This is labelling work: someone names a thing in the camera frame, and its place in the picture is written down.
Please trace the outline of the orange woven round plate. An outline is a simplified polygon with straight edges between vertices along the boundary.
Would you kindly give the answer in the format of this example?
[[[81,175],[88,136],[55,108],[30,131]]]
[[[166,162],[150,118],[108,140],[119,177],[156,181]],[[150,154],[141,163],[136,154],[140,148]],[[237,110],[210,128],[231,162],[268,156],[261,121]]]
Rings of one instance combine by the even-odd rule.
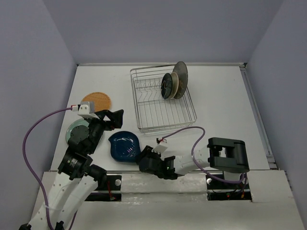
[[[96,112],[109,110],[111,108],[111,99],[103,92],[90,93],[82,99],[82,102],[94,102],[94,109]]]

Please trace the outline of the dark blue glazed plate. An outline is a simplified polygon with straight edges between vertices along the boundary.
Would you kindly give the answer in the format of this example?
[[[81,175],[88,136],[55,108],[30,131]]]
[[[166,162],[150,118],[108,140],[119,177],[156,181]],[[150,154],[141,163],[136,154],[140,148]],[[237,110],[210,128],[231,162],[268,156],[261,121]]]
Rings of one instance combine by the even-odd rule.
[[[135,163],[141,153],[138,137],[129,131],[119,131],[108,138],[110,155],[119,162]]]

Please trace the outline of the mint green flower plate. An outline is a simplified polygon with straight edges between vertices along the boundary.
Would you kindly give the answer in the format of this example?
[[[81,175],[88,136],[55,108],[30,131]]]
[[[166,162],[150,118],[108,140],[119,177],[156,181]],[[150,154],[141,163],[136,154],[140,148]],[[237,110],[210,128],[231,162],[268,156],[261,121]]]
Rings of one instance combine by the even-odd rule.
[[[65,137],[65,139],[66,139],[66,144],[68,144],[68,140],[70,139],[70,137],[71,137],[71,131],[75,128],[75,127],[78,127],[78,126],[86,126],[86,127],[88,127],[89,126],[89,123],[86,121],[86,120],[84,120],[84,119],[78,119],[78,120],[76,120],[76,121],[74,121],[74,122],[72,122],[71,124],[70,124],[70,126],[68,127],[68,129],[67,129],[67,131],[66,131],[66,137]]]

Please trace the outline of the glossy black plate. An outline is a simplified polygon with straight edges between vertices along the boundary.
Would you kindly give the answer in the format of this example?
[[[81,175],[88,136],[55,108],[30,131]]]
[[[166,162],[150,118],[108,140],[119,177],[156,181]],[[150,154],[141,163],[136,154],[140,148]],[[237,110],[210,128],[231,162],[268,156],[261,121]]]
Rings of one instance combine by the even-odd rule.
[[[170,73],[166,73],[163,76],[162,82],[161,82],[161,95],[164,99],[168,99],[173,87],[173,80]]]

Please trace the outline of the cream plate with black patch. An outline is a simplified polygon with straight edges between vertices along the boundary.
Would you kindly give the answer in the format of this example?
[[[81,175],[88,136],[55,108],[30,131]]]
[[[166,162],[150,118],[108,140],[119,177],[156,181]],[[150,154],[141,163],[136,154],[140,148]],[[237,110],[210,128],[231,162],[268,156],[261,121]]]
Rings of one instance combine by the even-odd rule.
[[[175,72],[171,73],[171,77],[172,77],[172,91],[171,94],[169,96],[170,99],[174,98],[178,88],[179,88],[179,77]]]

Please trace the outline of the grey reindeer pattern plate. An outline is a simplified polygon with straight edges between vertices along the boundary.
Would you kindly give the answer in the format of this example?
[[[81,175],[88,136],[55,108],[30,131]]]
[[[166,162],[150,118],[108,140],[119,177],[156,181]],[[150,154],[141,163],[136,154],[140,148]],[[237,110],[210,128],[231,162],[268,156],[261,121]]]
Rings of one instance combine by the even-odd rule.
[[[175,99],[180,99],[186,92],[188,85],[188,69],[183,61],[179,61],[173,68],[173,72],[178,76],[178,90]]]

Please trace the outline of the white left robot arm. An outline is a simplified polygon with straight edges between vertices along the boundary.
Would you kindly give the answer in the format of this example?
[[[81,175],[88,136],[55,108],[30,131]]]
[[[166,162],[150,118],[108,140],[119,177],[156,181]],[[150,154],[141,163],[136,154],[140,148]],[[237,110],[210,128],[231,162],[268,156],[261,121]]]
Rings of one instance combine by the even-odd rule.
[[[73,105],[70,110],[76,111],[87,125],[79,125],[71,130],[68,148],[49,192],[27,159],[27,137],[23,140],[24,161],[38,181],[44,201],[35,216],[20,226],[22,230],[70,230],[79,207],[90,193],[106,185],[107,171],[93,164],[90,156],[95,152],[105,131],[122,127],[124,111],[92,112],[84,105]]]

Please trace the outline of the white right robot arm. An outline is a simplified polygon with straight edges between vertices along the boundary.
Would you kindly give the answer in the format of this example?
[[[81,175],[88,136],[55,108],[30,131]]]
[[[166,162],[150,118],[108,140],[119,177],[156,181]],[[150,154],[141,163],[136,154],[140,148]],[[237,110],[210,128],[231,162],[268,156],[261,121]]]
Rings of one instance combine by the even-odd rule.
[[[210,138],[208,145],[197,152],[162,159],[161,154],[167,148],[165,138],[158,139],[154,148],[146,146],[136,157],[139,170],[160,179],[176,180],[199,169],[227,188],[245,182],[250,171],[246,145],[241,140]]]

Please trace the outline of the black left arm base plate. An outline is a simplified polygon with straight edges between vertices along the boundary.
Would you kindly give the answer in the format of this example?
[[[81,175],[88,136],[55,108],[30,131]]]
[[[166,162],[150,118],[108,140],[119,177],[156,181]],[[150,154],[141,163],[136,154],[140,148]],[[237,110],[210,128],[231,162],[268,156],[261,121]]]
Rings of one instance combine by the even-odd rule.
[[[91,192],[85,201],[120,202],[122,198],[121,180],[122,176],[119,174],[107,175],[106,182]]]

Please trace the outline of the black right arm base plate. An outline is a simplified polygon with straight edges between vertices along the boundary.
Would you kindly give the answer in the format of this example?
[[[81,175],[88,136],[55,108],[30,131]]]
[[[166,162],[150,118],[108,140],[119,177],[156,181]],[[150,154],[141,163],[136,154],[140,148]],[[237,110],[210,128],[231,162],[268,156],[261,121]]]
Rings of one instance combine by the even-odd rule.
[[[206,180],[208,201],[252,200],[247,178],[239,184],[220,182],[209,176],[206,176]]]

